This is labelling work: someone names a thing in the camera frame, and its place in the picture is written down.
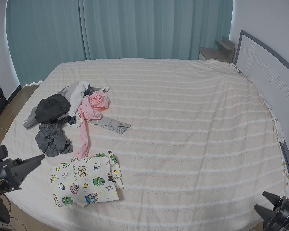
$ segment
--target wooden floor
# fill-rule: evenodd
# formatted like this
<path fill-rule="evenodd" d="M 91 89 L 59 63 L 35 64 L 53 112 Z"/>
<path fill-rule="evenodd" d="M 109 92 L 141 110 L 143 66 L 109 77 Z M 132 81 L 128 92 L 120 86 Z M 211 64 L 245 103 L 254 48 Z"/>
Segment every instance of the wooden floor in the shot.
<path fill-rule="evenodd" d="M 0 142 L 2 142 L 3 138 L 5 137 L 16 115 L 19 113 L 21 108 L 27 102 L 32 93 L 37 89 L 37 87 L 38 85 L 31 85 L 24 87 L 14 97 L 12 102 L 6 106 L 6 108 L 0 115 Z M 6 207 L 9 209 L 9 204 L 6 198 L 3 195 L 1 195 L 1 198 L 4 201 Z M 23 212 L 20 208 L 18 208 L 15 204 L 13 203 L 11 204 L 12 210 L 10 212 L 10 217 L 18 218 L 28 231 L 57 231 L 57 229 L 45 225 L 39 222 L 38 220 L 34 219 L 33 217 L 29 216 L 27 213 Z M 22 224 L 14 218 L 11 219 L 10 225 L 12 225 L 14 229 L 17 231 L 25 231 L 25 228 L 22 226 Z"/>

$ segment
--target pink garment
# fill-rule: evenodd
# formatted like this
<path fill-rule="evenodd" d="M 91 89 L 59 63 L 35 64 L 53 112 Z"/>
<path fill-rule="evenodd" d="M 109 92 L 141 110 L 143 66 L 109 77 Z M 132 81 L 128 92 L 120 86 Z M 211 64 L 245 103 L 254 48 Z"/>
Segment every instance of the pink garment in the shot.
<path fill-rule="evenodd" d="M 108 98 L 104 92 L 95 91 L 90 96 L 85 96 L 82 99 L 77 113 L 80 113 L 82 123 L 80 125 L 81 139 L 83 141 L 82 147 L 78 150 L 76 157 L 82 159 L 87 157 L 89 151 L 88 136 L 86 130 L 85 120 L 100 120 L 102 118 L 101 111 L 108 108 Z"/>

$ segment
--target nightstand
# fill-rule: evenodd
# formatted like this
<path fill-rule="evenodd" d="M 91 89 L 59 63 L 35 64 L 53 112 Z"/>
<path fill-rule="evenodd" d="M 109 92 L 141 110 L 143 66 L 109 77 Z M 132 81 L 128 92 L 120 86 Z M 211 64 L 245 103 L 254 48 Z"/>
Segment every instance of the nightstand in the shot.
<path fill-rule="evenodd" d="M 199 60 L 216 59 L 222 62 L 230 63 L 233 61 L 233 54 L 235 49 L 235 43 L 227 39 L 225 36 L 222 37 L 221 41 L 215 40 L 220 45 L 220 49 L 211 49 L 206 47 L 200 48 Z"/>

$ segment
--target bed sheet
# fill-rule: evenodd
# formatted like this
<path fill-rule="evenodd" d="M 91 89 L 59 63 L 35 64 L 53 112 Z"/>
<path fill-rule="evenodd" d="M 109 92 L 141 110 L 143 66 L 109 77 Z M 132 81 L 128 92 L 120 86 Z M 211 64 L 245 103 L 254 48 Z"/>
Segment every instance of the bed sheet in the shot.
<path fill-rule="evenodd" d="M 107 59 L 60 64 L 16 116 L 3 144 L 9 157 L 41 154 L 38 126 L 22 124 L 43 98 L 75 81 L 109 86 L 107 117 L 123 135 L 88 124 L 89 155 L 111 150 L 122 171 L 120 200 L 57 207 L 53 166 L 81 147 L 80 129 L 64 126 L 73 152 L 45 158 L 7 196 L 59 230 L 249 230 L 272 208 L 263 191 L 283 195 L 281 151 L 272 117 L 254 85 L 216 60 Z"/>

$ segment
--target gray headboard frame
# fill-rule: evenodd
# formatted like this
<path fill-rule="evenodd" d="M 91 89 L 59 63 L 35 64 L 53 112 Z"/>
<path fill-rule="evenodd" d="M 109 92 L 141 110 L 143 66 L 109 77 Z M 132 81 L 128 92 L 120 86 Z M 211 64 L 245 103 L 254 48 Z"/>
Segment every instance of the gray headboard frame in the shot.
<path fill-rule="evenodd" d="M 263 43 L 262 41 L 260 41 L 256 37 L 250 35 L 249 33 L 247 33 L 246 31 L 243 31 L 243 30 L 241 30 L 241 33 L 240 33 L 239 44 L 238 44 L 238 48 L 237 48 L 237 52 L 236 52 L 236 58 L 235 58 L 235 61 L 234 61 L 235 65 L 237 64 L 237 60 L 238 60 L 238 56 L 239 56 L 239 52 L 240 52 L 240 47 L 241 47 L 241 42 L 242 42 L 243 35 L 245 35 L 246 37 L 248 37 L 252 41 L 256 42 L 258 45 L 263 47 L 270 54 L 272 54 L 276 59 L 278 59 L 287 69 L 289 69 L 289 62 L 287 62 L 281 55 L 279 55 L 271 47 L 269 47 L 268 45 L 266 45 L 265 43 Z M 282 152 L 283 152 L 284 157 L 285 157 L 286 165 L 289 166 L 289 149 L 288 149 L 285 141 L 284 141 L 284 145 L 281 146 L 281 149 L 282 149 Z"/>

